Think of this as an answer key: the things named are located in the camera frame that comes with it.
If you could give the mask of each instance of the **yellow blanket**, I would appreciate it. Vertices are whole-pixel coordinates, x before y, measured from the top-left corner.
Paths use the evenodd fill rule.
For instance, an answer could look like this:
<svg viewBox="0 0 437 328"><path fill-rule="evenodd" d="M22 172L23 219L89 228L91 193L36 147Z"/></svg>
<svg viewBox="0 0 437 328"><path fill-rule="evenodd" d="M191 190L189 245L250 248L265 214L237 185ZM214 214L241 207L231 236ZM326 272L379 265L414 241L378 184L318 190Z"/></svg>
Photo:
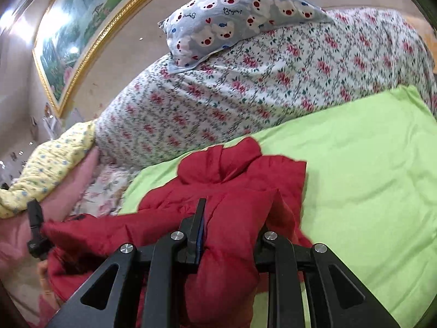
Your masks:
<svg viewBox="0 0 437 328"><path fill-rule="evenodd" d="M0 218L15 216L35 198L44 199L80 162L95 139L93 121L76 123L58 139L39 145L9 190L0 190Z"/></svg>

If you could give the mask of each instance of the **floral bedsheet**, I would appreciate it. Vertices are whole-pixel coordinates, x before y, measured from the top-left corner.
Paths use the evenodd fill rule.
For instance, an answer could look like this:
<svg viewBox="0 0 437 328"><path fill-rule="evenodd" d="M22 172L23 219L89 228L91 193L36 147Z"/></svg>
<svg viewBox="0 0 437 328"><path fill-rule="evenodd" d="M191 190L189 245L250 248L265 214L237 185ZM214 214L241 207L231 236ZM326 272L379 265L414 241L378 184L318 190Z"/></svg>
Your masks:
<svg viewBox="0 0 437 328"><path fill-rule="evenodd" d="M88 213L94 217L116 216L122 208L122 196L138 171L115 164L99 165L95 181L74 206L71 215Z"/></svg>
<svg viewBox="0 0 437 328"><path fill-rule="evenodd" d="M97 119L102 160L144 168L399 84L437 116L432 56L399 12L328 14L334 23L240 41L188 72L169 75L162 57Z"/></svg>

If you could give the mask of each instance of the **blue pillow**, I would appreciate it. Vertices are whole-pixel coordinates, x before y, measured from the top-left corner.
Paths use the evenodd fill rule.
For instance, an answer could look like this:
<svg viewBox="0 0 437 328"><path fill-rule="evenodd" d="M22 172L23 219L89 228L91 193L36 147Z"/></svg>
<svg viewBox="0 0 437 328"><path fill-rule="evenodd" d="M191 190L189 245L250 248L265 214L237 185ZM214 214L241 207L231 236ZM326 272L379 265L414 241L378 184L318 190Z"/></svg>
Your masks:
<svg viewBox="0 0 437 328"><path fill-rule="evenodd" d="M240 40L306 22L331 22L306 0L191 0L158 26L172 54L170 74L194 69Z"/></svg>

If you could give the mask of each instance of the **metal screw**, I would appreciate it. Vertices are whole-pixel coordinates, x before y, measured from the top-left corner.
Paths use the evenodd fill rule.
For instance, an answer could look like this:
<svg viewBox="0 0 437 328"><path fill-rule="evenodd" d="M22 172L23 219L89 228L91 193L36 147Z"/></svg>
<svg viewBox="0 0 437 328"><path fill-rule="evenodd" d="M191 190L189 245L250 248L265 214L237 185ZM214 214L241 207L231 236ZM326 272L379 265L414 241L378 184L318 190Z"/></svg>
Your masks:
<svg viewBox="0 0 437 328"><path fill-rule="evenodd" d="M277 238L276 232L272 232L271 230L264 233L264 238L266 238L268 241L274 241Z"/></svg>
<svg viewBox="0 0 437 328"><path fill-rule="evenodd" d="M325 244L322 244L322 243L317 243L317 244L314 246L314 249L315 249L316 252L318 252L318 253L325 253L325 252L328 250L327 246L326 246Z"/></svg>
<svg viewBox="0 0 437 328"><path fill-rule="evenodd" d="M120 247L120 251L121 251L123 254L128 254L128 253L130 253L130 252L133 251L133 250L134 250L134 246L133 246L132 244L129 244L129 243L123 244L123 245Z"/></svg>
<svg viewBox="0 0 437 328"><path fill-rule="evenodd" d="M171 234L171 239L173 239L174 241L180 241L183 237L184 234L182 232L179 232L178 230Z"/></svg>

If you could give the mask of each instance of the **beige wall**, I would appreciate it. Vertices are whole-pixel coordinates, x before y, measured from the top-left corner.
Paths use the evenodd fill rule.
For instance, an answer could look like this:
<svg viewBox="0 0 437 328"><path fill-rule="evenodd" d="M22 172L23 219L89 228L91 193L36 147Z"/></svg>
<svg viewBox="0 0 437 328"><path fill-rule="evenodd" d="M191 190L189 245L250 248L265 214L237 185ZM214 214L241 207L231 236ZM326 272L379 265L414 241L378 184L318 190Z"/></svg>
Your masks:
<svg viewBox="0 0 437 328"><path fill-rule="evenodd" d="M141 71L168 53L164 33L157 23L189 0L152 0L106 45L73 95L73 105L86 119L97 117ZM420 12L410 0L310 0L323 7L372 5L396 8L411 15ZM35 67L29 77L31 114L40 116L45 103Z"/></svg>
<svg viewBox="0 0 437 328"><path fill-rule="evenodd" d="M30 6L26 9L24 16L27 22L35 29L41 21L50 0L34 0ZM41 142L47 140L47 133L44 131L42 124L42 117L44 115L44 106L48 102L45 95L44 87L39 79L38 72L32 56L32 48L29 49L28 55L30 56L30 65L28 68L27 77L27 89L28 89L28 108L30 116L35 117L39 126L39 140Z"/></svg>

